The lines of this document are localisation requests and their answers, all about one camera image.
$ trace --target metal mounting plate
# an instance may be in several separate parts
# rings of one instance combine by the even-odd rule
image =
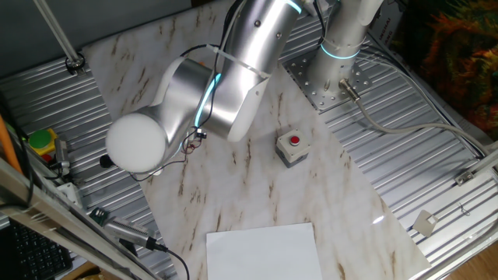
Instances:
[[[323,90],[324,85],[315,85],[310,82],[308,67],[316,54],[316,50],[310,51],[297,58],[286,61],[283,66],[315,109],[323,111],[340,104],[343,100],[347,100],[349,96],[344,92],[325,92]],[[357,64],[354,64],[352,67],[352,73],[354,79],[349,83],[358,93],[371,87],[370,79],[368,79],[368,76],[363,73]]]

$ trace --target green button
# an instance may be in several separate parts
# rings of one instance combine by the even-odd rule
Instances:
[[[35,149],[45,148],[52,140],[52,135],[46,130],[35,131],[30,136],[30,146]]]

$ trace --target white paper sheet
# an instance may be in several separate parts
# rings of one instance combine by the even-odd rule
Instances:
[[[322,280],[309,223],[207,235],[208,280]]]

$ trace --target wire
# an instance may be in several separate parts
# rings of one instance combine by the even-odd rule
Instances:
[[[210,45],[212,45],[213,47],[219,47],[218,45],[215,45],[215,44],[210,44]],[[191,51],[195,51],[195,50],[198,50],[200,48],[207,47],[207,46],[208,46],[208,44],[200,44],[200,45],[197,45],[195,47],[191,47],[188,50],[184,51],[183,54],[180,54],[180,56],[184,57],[185,55],[187,55]]]
[[[182,259],[180,256],[178,256],[176,253],[174,253],[170,249],[166,249],[166,252],[174,255],[174,257],[177,258],[183,264],[183,266],[185,267],[185,272],[187,272],[187,280],[190,280],[190,273],[188,272],[188,267],[187,267],[187,264],[185,263],[184,259]]]
[[[163,170],[164,168],[166,168],[167,166],[171,165],[171,164],[174,164],[174,163],[184,163],[187,161],[187,155],[185,155],[184,157],[184,160],[178,160],[178,161],[173,161],[173,162],[170,162],[170,163],[166,163],[165,165],[161,166],[160,168],[158,168],[156,171],[152,172],[151,174],[149,174],[147,177],[143,178],[143,179],[137,179],[135,177],[135,175],[133,175],[133,173],[131,172],[128,172],[130,174],[130,176],[133,178],[133,180],[137,181],[137,182],[143,182],[147,179],[149,179],[151,176],[153,176],[154,174],[158,173],[159,171]]]
[[[443,128],[443,129],[446,129],[448,131],[452,131],[454,133],[461,135],[462,137],[466,138],[469,142],[471,142],[475,147],[480,149],[482,151],[482,153],[484,153],[486,156],[489,155],[488,150],[479,141],[477,141],[477,139],[472,137],[469,133],[462,131],[460,128],[454,127],[453,125],[439,124],[439,123],[428,123],[428,124],[413,125],[413,126],[406,127],[406,128],[386,128],[386,127],[381,126],[377,122],[375,122],[374,119],[372,119],[372,117],[368,114],[368,112],[366,112],[366,109],[363,106],[361,100],[357,100],[356,105],[358,105],[359,109],[361,110],[361,112],[363,113],[365,118],[377,130],[380,130],[382,132],[389,133],[389,134],[399,134],[399,133],[408,133],[408,132],[416,131],[416,130],[419,130],[422,128]]]
[[[318,8],[317,0],[313,1],[313,7],[314,7],[314,10],[317,12],[318,19],[320,20],[320,24],[321,24],[321,37],[320,37],[320,40],[318,41],[318,46],[320,46],[321,43],[324,42],[324,38],[325,38],[325,23],[324,23],[323,17],[321,16],[320,8]]]
[[[181,149],[182,149],[182,152],[183,152],[184,154],[191,154],[191,152],[187,153],[187,149],[188,149],[188,147],[187,147],[187,149],[185,148],[185,142],[186,142],[186,141],[187,141],[187,139],[189,139],[189,138],[190,138],[190,137],[191,137],[191,136],[192,136],[195,132],[197,132],[197,129],[198,129],[198,128],[197,128],[197,127],[195,127],[195,126],[193,126],[193,127],[191,127],[191,128],[194,128],[194,131],[193,131],[193,132],[191,132],[191,133],[189,133],[189,134],[187,135],[187,137],[185,137],[185,138],[184,138],[184,140],[181,142]]]
[[[187,280],[190,280],[190,273],[188,272],[188,266],[185,263],[184,259],[182,259],[180,256],[178,256],[176,253],[174,253],[172,250],[168,249],[168,247],[154,243],[153,244],[153,250],[161,250],[162,252],[166,252],[168,254],[172,254],[175,258],[177,258],[185,267],[185,272],[187,272]]]
[[[221,38],[221,44],[220,44],[220,48],[219,48],[220,50],[224,50],[225,49],[226,41],[228,40],[228,36],[230,35],[230,32],[232,31],[233,24],[235,23],[235,19],[237,18],[235,15],[240,12],[240,10],[242,9],[242,7],[244,6],[244,2],[245,2],[244,0],[242,0],[242,1],[237,0],[230,7],[229,13],[227,13],[227,15],[225,17],[225,25],[226,25],[227,20],[229,18],[230,18],[230,24],[226,28],[223,27],[223,35],[222,35],[222,38]],[[229,17],[228,15],[230,14],[230,11],[233,10],[233,9],[235,9],[235,12],[233,13],[233,15],[231,15],[231,17]],[[215,95],[216,95],[216,87],[218,86],[218,82],[216,81],[216,78],[215,78],[216,77],[216,66],[217,66],[217,63],[218,63],[218,56],[219,56],[219,54],[216,53],[215,64],[214,64],[214,67],[213,67],[212,72],[211,72],[211,77],[210,77],[208,85],[206,85],[206,89],[204,91],[206,93],[210,81],[212,81],[214,79],[215,82],[214,82],[214,86],[212,88],[212,94],[211,94],[211,108],[209,109],[209,115],[208,115],[208,117],[198,126],[198,128],[201,128],[202,125],[204,125],[209,120],[209,118],[212,115],[212,108],[214,107],[214,100],[215,100]]]
[[[420,88],[419,85],[417,85],[417,83],[412,79],[412,77],[410,77],[410,76],[406,75],[405,73],[399,71],[395,66],[389,65],[387,63],[379,62],[379,61],[372,61],[372,60],[366,59],[366,58],[359,58],[359,59],[362,59],[364,61],[370,61],[370,62],[373,62],[373,63],[377,63],[379,65],[388,66],[389,68],[393,68],[396,72],[398,72],[404,78],[406,78],[408,80],[407,82],[411,82],[411,84],[413,84],[418,89],[418,91],[420,91],[421,93],[423,93],[423,90]],[[467,139],[467,141],[470,142],[472,145],[474,145],[477,149],[479,149],[482,152],[482,154],[484,154],[484,156],[488,156],[489,155],[488,149],[486,149],[486,147],[484,147],[484,145],[482,145],[477,139],[475,139],[474,137],[472,137],[469,133],[467,133],[465,131],[462,131],[460,128],[456,128],[453,125],[439,124],[439,123],[428,123],[428,124],[414,125],[414,126],[407,127],[407,128],[398,128],[398,129],[385,128],[385,127],[379,125],[378,123],[376,123],[370,117],[370,115],[366,112],[366,109],[365,109],[365,107],[363,106],[363,104],[361,103],[360,100],[356,101],[356,105],[358,105],[359,109],[362,111],[362,113],[365,116],[365,118],[375,128],[377,128],[378,130],[383,131],[385,133],[399,134],[399,133],[408,133],[408,132],[411,132],[411,131],[419,130],[421,128],[443,128],[443,129],[452,131],[452,132],[454,132],[454,133],[456,133],[456,134],[464,137],[465,139]]]
[[[215,64],[214,67],[212,68],[212,73],[216,73],[216,65],[218,63],[218,54],[215,56]],[[212,87],[212,94],[211,94],[211,107],[209,108],[209,114],[208,117],[202,121],[202,123],[198,126],[198,128],[201,128],[208,120],[211,118],[212,115],[212,108],[214,107],[214,102],[215,102],[215,95],[216,95],[216,87],[218,86],[218,82],[216,81],[215,76],[212,74],[212,79],[214,79],[215,83]]]
[[[376,52],[374,52],[374,51],[365,50],[365,49],[361,49],[359,52],[360,52],[361,54],[369,54],[369,55],[373,55],[373,56],[375,56],[375,57],[377,57],[377,58],[382,58],[382,59],[384,59],[385,61],[388,61],[388,62],[390,62],[391,64],[395,65],[395,66],[396,66],[396,68],[398,68],[398,70],[401,70],[401,71],[402,71],[403,73],[405,73],[406,75],[408,74],[408,72],[407,72],[407,71],[406,71],[406,69],[403,67],[403,65],[401,65],[401,63],[399,63],[399,62],[398,62],[395,58],[393,58],[393,57],[383,56],[382,54],[384,54],[384,53],[382,53],[382,54],[378,54],[378,53],[376,53]]]
[[[462,205],[460,202],[458,202],[458,204],[460,205],[460,211],[464,213],[464,215],[470,216],[470,212],[464,209],[464,205]]]
[[[398,60],[395,57],[393,57],[391,54],[389,54],[385,50],[383,50],[383,49],[381,49],[379,47],[371,46],[369,44],[363,44],[363,46],[371,48],[371,49],[374,49],[375,51],[379,51],[380,53],[382,53],[384,55],[384,57],[383,57],[384,59],[388,60],[393,65],[396,65],[396,67],[398,67],[405,74],[408,74],[407,71],[405,70],[405,68],[403,67],[403,65],[401,63],[399,63]],[[370,54],[382,57],[378,53],[376,53],[374,51],[371,51],[371,50],[368,50],[368,49],[361,49],[361,52],[370,53]]]
[[[22,210],[27,209],[27,207],[25,205],[17,204],[17,203],[5,203],[3,205],[0,205],[0,211],[6,210],[9,208],[20,208]]]
[[[47,179],[47,180],[57,180],[57,179],[60,179],[60,178],[62,178],[62,172],[63,171],[61,170],[61,168],[58,168],[58,170],[57,170],[57,176],[56,177],[45,177],[45,179]]]

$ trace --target black cable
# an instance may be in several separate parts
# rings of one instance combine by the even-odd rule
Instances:
[[[175,258],[177,258],[179,261],[181,261],[181,263],[185,267],[185,272],[187,272],[187,280],[190,280],[190,273],[188,272],[188,267],[187,267],[187,264],[185,263],[184,259],[182,259],[180,256],[178,256],[176,253],[174,253],[170,249],[166,249],[166,252],[170,253],[171,255],[174,255]]]
[[[194,131],[189,133],[187,137],[185,137],[184,140],[181,142],[181,149],[184,154],[187,154],[187,150],[185,149],[185,141],[187,141],[189,137],[191,137],[195,132],[197,132],[197,128],[195,126],[191,128],[194,128]]]
[[[25,205],[18,204],[18,203],[5,203],[3,205],[0,205],[0,211],[6,210],[9,208],[20,208],[20,209],[24,210],[27,207]]]
[[[313,1],[313,7],[314,7],[314,10],[317,12],[318,19],[320,20],[320,24],[321,24],[321,37],[320,37],[320,40],[318,41],[318,46],[320,46],[321,43],[324,42],[324,38],[325,38],[325,23],[324,23],[324,19],[321,17],[321,12],[320,12],[320,8],[318,8],[317,0]]]
[[[218,86],[218,82],[216,81],[216,64],[218,63],[218,53],[216,53],[216,56],[215,56],[215,65],[214,65],[214,73],[215,75],[212,77],[215,81],[213,87],[212,87],[212,94],[211,94],[211,108],[209,109],[209,114],[208,114],[208,117],[198,126],[198,128],[201,128],[202,125],[204,125],[208,120],[209,118],[211,117],[212,115],[212,108],[214,107],[214,101],[215,101],[215,95],[216,95],[216,87]]]
[[[47,179],[47,180],[57,180],[57,179],[60,179],[60,178],[62,178],[62,172],[63,171],[61,170],[61,168],[59,168],[57,170],[57,176],[56,177],[45,177],[45,179]]]
[[[178,160],[178,161],[173,161],[173,162],[170,162],[170,163],[166,163],[165,165],[161,166],[158,170],[152,172],[151,174],[149,174],[147,177],[145,177],[143,179],[137,179],[137,178],[135,178],[135,176],[131,172],[128,172],[128,173],[133,178],[133,180],[135,180],[137,182],[143,182],[143,181],[149,179],[152,175],[154,175],[154,174],[158,173],[159,171],[163,170],[164,168],[166,168],[166,166],[169,166],[169,165],[174,164],[174,163],[184,163],[186,161],[187,161],[187,155],[185,155],[184,160]]]
[[[240,4],[242,4],[243,1],[244,0],[236,0],[230,6],[230,9],[228,9],[228,12],[226,13],[226,16],[225,16],[225,22],[223,23],[223,32],[221,34],[222,42],[223,42],[223,38],[226,36],[226,32],[228,31],[228,26],[230,25],[232,18],[235,16],[235,11],[239,8]]]
[[[219,47],[218,45],[215,45],[215,44],[210,44],[210,45],[212,45],[213,47]],[[180,54],[180,56],[184,57],[185,55],[187,55],[191,51],[195,51],[195,50],[198,50],[198,49],[203,48],[203,47],[208,47],[208,44],[200,44],[200,45],[197,45],[195,47],[191,47],[188,50],[184,51],[182,54]]]
[[[169,254],[173,255],[175,258],[177,258],[183,264],[183,266],[185,267],[185,272],[187,272],[187,280],[190,280],[190,273],[188,272],[188,266],[185,263],[184,259],[182,259],[180,256],[178,256],[176,253],[174,253],[172,250],[168,249],[164,245],[160,245],[158,243],[154,243],[153,245],[154,245],[154,249],[161,250],[162,252],[169,253]]]

